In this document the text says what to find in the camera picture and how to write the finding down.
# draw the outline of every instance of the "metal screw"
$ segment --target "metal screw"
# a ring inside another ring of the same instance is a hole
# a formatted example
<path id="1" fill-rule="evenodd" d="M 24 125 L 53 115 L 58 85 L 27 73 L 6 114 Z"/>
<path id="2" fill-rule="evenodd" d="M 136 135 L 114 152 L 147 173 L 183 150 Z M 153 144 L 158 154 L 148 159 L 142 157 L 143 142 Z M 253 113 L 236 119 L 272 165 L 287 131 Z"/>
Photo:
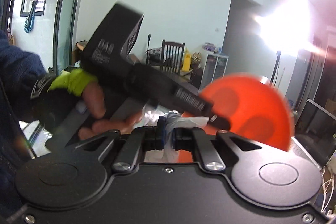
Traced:
<path id="1" fill-rule="evenodd" d="M 314 220 L 314 217 L 311 215 L 311 214 L 305 214 L 303 217 L 302 217 L 302 221 L 303 223 L 312 223 Z"/>
<path id="2" fill-rule="evenodd" d="M 224 168 L 223 164 L 220 164 L 219 162 L 210 162 L 205 166 L 210 171 L 220 171 Z"/>
<path id="3" fill-rule="evenodd" d="M 35 223 L 35 217 L 33 217 L 32 215 L 26 215 L 25 222 L 27 224 L 34 224 Z"/>
<path id="4" fill-rule="evenodd" d="M 113 164 L 113 168 L 117 171 L 127 171 L 130 170 L 131 166 L 126 162 L 116 162 Z"/>
<path id="5" fill-rule="evenodd" d="M 167 173 L 173 173 L 174 169 L 173 168 L 166 168 L 165 172 L 167 172 Z"/>
<path id="6" fill-rule="evenodd" d="M 212 118 L 210 119 L 210 122 L 213 122 L 216 119 L 217 119 L 217 115 L 213 115 Z"/>

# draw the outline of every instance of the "yellow-green glove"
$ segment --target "yellow-green glove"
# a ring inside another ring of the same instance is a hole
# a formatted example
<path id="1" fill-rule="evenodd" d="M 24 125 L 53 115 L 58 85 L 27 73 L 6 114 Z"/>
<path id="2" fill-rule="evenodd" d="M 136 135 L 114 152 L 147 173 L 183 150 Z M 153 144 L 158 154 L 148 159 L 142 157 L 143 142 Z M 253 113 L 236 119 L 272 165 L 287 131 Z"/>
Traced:
<path id="1" fill-rule="evenodd" d="M 71 72 L 63 72 L 50 85 L 48 91 L 55 89 L 67 89 L 70 94 L 81 96 L 85 87 L 91 82 L 98 82 L 96 76 L 82 69 L 74 69 Z"/>

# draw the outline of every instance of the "laptop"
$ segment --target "laptop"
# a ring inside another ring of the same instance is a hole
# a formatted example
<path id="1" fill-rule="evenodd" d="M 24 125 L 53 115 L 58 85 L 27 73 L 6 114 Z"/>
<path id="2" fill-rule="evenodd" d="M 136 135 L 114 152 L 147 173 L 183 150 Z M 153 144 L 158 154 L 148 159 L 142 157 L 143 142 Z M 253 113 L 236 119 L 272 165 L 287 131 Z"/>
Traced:
<path id="1" fill-rule="evenodd" d="M 308 99 L 295 124 L 289 152 L 310 160 L 319 170 L 336 151 L 336 117 Z"/>

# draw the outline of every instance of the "chair back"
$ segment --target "chair back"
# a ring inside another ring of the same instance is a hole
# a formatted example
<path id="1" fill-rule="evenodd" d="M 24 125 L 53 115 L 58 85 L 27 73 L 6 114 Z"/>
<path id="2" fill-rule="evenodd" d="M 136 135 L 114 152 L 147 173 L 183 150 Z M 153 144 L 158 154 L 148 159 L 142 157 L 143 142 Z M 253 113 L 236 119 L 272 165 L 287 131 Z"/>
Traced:
<path id="1" fill-rule="evenodd" d="M 162 72 L 180 74 L 184 52 L 184 43 L 162 40 L 161 65 Z"/>

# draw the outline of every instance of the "laptop screen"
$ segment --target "laptop screen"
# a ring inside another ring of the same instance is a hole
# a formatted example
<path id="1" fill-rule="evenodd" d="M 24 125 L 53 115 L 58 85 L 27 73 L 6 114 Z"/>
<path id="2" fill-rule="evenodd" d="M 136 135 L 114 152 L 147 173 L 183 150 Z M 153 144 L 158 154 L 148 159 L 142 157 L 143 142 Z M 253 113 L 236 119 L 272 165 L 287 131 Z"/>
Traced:
<path id="1" fill-rule="evenodd" d="M 295 125 L 295 138 L 324 167 L 336 150 L 336 117 L 308 100 Z"/>

